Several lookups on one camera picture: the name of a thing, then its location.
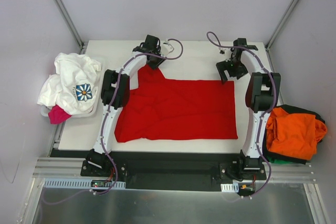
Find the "aluminium front rail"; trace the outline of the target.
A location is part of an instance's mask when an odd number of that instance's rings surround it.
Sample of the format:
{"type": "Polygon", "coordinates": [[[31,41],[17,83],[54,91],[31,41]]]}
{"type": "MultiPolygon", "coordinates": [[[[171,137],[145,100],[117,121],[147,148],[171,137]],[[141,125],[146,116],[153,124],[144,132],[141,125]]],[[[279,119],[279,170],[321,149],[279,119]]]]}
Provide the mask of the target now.
{"type": "MultiPolygon", "coordinates": [[[[118,161],[117,171],[119,179],[125,181],[137,175],[164,176],[164,175],[204,175],[212,179],[229,181],[231,178],[226,174],[227,166],[231,162],[213,161],[151,161],[129,160],[118,161]]],[[[109,177],[111,170],[104,172],[102,169],[93,167],[83,158],[39,158],[33,171],[33,177],[44,178],[92,178],[103,179],[109,177]]],[[[301,164],[272,164],[259,171],[249,171],[243,175],[244,180],[264,182],[270,177],[271,183],[315,183],[316,175],[312,167],[301,164]]]]}

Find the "left aluminium frame post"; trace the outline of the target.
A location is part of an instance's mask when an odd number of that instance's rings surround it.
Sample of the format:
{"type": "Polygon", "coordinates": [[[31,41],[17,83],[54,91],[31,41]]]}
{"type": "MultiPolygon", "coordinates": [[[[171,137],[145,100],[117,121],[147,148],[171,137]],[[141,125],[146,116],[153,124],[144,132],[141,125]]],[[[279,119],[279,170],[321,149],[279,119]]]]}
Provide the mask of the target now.
{"type": "Polygon", "coordinates": [[[65,21],[65,24],[67,25],[73,39],[75,40],[77,46],[79,47],[79,53],[83,54],[86,50],[86,43],[81,38],[78,29],[76,28],[72,18],[70,17],[70,14],[63,2],[63,0],[53,0],[63,18],[65,21]]]}

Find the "right aluminium frame post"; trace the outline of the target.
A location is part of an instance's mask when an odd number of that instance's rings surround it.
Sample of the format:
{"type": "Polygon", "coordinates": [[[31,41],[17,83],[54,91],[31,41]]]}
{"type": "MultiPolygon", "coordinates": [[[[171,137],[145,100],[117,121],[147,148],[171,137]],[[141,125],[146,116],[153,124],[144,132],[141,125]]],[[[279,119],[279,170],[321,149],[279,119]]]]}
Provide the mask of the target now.
{"type": "Polygon", "coordinates": [[[280,21],[278,22],[274,32],[272,33],[270,39],[265,45],[266,51],[268,52],[273,44],[275,43],[276,39],[280,35],[281,31],[284,29],[285,24],[289,21],[291,15],[294,13],[296,7],[299,5],[301,0],[291,0],[288,7],[286,8],[284,14],[282,15],[280,21]]]}

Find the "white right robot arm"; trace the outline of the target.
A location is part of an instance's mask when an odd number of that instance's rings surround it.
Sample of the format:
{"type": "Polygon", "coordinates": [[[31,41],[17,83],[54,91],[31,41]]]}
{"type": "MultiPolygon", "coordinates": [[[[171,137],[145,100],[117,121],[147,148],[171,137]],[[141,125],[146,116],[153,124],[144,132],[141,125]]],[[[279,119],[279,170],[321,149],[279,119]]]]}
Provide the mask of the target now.
{"type": "Polygon", "coordinates": [[[262,145],[266,123],[272,109],[277,105],[281,75],[268,70],[258,56],[258,48],[249,45],[245,38],[237,38],[229,49],[230,57],[218,62],[216,68],[225,83],[229,78],[241,79],[250,75],[245,95],[245,105],[249,112],[247,135],[241,149],[243,162],[236,166],[236,174],[241,179],[248,179],[255,173],[253,164],[264,159],[262,145]]]}

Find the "green t-shirt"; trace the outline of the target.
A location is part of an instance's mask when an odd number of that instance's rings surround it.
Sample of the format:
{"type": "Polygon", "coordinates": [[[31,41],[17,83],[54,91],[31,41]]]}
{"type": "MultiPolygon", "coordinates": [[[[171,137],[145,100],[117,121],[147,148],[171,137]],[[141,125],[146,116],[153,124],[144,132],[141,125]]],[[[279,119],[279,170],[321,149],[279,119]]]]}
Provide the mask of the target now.
{"type": "Polygon", "coordinates": [[[290,161],[284,161],[284,160],[276,159],[273,157],[268,157],[268,161],[272,164],[291,164],[290,161]]]}

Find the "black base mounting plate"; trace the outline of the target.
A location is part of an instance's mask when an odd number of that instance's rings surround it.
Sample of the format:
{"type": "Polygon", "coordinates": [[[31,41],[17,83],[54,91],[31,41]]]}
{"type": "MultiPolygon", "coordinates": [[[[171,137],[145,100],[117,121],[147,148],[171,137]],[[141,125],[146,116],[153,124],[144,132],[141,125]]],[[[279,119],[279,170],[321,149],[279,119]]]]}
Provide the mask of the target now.
{"type": "Polygon", "coordinates": [[[237,180],[266,180],[261,158],[242,154],[113,151],[108,156],[90,150],[82,163],[83,177],[109,177],[127,189],[220,191],[237,180]]]}

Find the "aluminium frame post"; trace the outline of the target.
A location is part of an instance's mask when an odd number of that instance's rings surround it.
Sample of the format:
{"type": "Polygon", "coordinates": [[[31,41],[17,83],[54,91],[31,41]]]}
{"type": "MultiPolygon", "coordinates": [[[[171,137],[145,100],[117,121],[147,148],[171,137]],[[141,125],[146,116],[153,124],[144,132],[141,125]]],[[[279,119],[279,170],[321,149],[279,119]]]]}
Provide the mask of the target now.
{"type": "Polygon", "coordinates": [[[70,17],[70,14],[63,2],[63,0],[53,0],[63,18],[65,21],[65,24],[67,25],[73,39],[75,40],[77,46],[79,47],[79,53],[83,54],[86,50],[86,43],[81,38],[78,29],[76,28],[72,18],[70,17]]]}
{"type": "Polygon", "coordinates": [[[281,31],[284,29],[285,24],[289,21],[291,15],[294,13],[296,7],[299,5],[301,0],[291,0],[288,7],[286,8],[284,14],[282,15],[280,21],[278,22],[274,32],[272,33],[270,39],[265,45],[266,51],[268,52],[273,44],[275,43],[276,39],[280,35],[281,31]]]}

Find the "pink t-shirt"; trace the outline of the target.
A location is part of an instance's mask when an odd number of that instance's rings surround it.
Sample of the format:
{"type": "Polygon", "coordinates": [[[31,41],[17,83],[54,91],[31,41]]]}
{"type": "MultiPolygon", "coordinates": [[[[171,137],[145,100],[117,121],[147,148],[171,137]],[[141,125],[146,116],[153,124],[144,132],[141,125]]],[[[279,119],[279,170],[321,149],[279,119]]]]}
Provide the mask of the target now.
{"type": "Polygon", "coordinates": [[[48,117],[51,124],[60,124],[71,118],[71,115],[65,112],[61,107],[56,105],[52,107],[52,109],[48,113],[48,117]]]}

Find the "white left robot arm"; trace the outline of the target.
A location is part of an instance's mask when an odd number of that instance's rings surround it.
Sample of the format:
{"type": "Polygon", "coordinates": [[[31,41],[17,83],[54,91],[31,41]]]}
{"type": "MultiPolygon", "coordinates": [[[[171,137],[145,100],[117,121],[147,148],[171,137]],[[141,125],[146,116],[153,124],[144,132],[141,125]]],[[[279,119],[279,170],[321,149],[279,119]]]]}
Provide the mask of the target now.
{"type": "Polygon", "coordinates": [[[132,50],[126,63],[116,70],[105,71],[100,93],[103,104],[101,126],[97,140],[86,157],[86,161],[99,176],[109,174],[114,165],[110,156],[110,133],[115,130],[118,118],[129,102],[131,80],[135,79],[138,84],[138,71],[142,67],[148,65],[157,69],[173,50],[168,40],[161,42],[158,37],[147,35],[145,41],[132,50]]]}

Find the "red t-shirt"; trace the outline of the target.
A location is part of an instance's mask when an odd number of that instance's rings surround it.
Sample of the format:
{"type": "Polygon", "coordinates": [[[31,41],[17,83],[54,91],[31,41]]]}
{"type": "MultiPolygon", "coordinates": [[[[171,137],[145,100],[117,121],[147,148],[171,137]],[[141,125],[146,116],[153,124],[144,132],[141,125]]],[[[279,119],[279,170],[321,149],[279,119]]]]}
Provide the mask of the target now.
{"type": "Polygon", "coordinates": [[[148,66],[118,118],[118,143],[148,140],[236,140],[234,82],[167,79],[148,66]]]}

